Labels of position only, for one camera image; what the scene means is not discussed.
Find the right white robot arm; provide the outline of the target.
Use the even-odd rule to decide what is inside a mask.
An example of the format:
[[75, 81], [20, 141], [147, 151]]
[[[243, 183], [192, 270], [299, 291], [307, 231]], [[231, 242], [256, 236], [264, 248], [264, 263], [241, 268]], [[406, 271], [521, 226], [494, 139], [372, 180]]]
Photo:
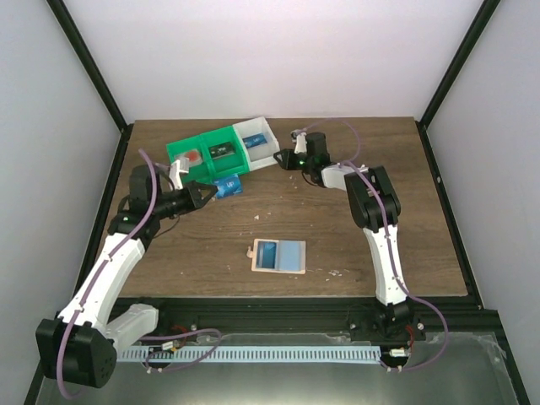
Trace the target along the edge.
[[273, 157], [284, 170], [296, 170], [316, 186], [345, 191], [352, 218], [368, 241], [375, 270], [374, 329], [383, 337], [397, 335], [413, 319], [402, 275], [397, 243], [401, 203], [382, 166], [357, 166], [350, 160], [334, 163], [326, 134], [295, 130], [293, 148]]

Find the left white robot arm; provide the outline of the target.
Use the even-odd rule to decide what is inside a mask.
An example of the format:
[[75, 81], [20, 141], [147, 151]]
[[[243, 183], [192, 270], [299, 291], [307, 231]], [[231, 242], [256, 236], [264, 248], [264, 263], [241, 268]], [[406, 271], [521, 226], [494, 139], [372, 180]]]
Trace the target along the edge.
[[66, 383], [101, 388], [116, 368], [119, 353], [153, 332], [159, 311], [147, 304], [131, 305], [116, 319], [112, 309], [128, 276], [142, 260], [164, 219], [179, 218], [203, 208], [217, 193], [215, 185], [181, 182], [154, 165], [132, 170], [128, 194], [110, 222], [101, 253], [67, 306], [44, 319], [35, 337], [44, 376]]

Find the blue VIP card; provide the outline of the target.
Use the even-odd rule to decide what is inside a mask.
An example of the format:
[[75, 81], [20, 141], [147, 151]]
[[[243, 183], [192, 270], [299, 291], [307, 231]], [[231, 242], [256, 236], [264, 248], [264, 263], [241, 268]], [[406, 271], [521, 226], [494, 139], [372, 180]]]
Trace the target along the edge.
[[243, 192], [243, 186], [237, 174], [218, 178], [213, 181], [213, 184], [217, 187], [215, 194], [217, 199], [232, 197]]

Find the pink leather card holder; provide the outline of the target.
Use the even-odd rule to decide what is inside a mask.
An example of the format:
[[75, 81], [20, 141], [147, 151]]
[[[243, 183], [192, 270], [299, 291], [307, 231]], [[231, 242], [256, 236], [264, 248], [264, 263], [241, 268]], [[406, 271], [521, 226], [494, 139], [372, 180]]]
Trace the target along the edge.
[[251, 260], [251, 270], [257, 273], [300, 274], [306, 273], [306, 243], [302, 240], [268, 240], [278, 243], [275, 269], [256, 268], [257, 244], [268, 239], [255, 239], [246, 256]]

